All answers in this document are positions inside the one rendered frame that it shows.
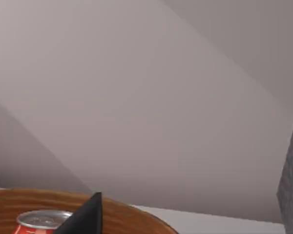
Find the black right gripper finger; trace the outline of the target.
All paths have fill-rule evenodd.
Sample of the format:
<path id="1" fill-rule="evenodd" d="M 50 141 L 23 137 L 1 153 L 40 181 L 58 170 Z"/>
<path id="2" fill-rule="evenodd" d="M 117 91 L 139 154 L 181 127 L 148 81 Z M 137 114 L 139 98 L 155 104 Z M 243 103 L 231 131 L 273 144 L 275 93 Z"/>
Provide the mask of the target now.
<path id="1" fill-rule="evenodd" d="M 95 193 L 55 230 L 55 234 L 102 234 L 102 193 Z"/>

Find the red and white can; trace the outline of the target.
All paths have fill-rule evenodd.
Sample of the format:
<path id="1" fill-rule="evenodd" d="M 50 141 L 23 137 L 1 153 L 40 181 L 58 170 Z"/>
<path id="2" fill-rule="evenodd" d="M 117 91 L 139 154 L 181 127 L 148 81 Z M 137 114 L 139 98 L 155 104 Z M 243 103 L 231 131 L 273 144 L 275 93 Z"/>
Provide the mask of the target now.
<path id="1" fill-rule="evenodd" d="M 17 217 L 13 234 L 53 234 L 71 215 L 59 210 L 28 211 Z"/>

